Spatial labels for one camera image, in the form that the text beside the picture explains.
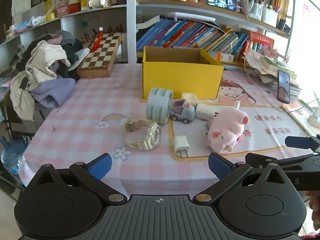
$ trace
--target cable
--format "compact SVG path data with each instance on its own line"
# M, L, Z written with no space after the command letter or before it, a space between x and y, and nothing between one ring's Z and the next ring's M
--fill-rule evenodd
M242 9L242 10L244 11L245 16L247 17L247 20L248 20L249 27L250 27L250 34L251 34L251 35L250 35L250 36L251 36L250 45L249 45L249 48L250 48L250 47L251 47L251 44L252 44L252 42L253 42L253 35L252 35L251 24L250 24L250 21L249 21L249 17L248 17L247 12L246 12L242 7L240 7L240 9ZM249 76L248 71L247 71L247 68L246 68L246 66L245 66L245 62L246 62L246 61L247 61L247 60L244 59L244 70L245 70L245 73L247 74L247 76L248 76L248 78L250 79L250 81L252 82L252 84L254 84L254 82L253 82L252 78ZM259 90L260 90L261 95L266 98L267 102L268 102L274 109L276 109L276 110L279 111L279 112L282 112L278 107L275 107L275 106L268 100L268 97L266 97L266 96L263 94L263 91L261 90L260 86L258 86L258 88L259 88Z
M302 109L302 108L306 107L307 105L309 105L309 104L311 104L311 103L313 103L314 101L317 101L317 100L318 100L318 99L315 99L315 100L313 100L313 101L311 101L311 102L309 102L309 103L305 104L303 107L301 107L301 108L299 108L299 109L296 109L296 110L293 110L293 111L289 111L289 112L287 112L287 113L292 113L292 112L295 112L295 111L299 111L300 109Z

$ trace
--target person's hand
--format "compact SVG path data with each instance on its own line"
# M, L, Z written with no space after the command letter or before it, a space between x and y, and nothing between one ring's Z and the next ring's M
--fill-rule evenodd
M314 191L306 191L306 196L311 196L309 207L313 210L313 227L315 230L318 230L320 228L320 197L317 197L314 194Z

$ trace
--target pink plush pig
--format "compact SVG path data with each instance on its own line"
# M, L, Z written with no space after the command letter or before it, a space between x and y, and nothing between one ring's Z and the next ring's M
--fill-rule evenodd
M237 108L223 109L211 122L207 146L216 153L231 152L233 146L242 139L244 125L249 116Z

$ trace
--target water bottle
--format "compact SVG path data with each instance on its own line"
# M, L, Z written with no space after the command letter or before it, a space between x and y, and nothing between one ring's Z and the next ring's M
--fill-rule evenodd
M27 144L23 139L7 142L4 136L0 138L0 143L4 148L1 152L1 162L3 166L6 167L11 174L19 178L20 160L27 148Z

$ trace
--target phone screen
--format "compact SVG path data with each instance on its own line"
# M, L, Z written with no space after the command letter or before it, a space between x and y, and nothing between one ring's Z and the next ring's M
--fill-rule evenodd
M231 11L237 11L236 0L208 0L208 4L216 7L226 8Z
M290 103L290 76L281 70L278 71L278 100Z

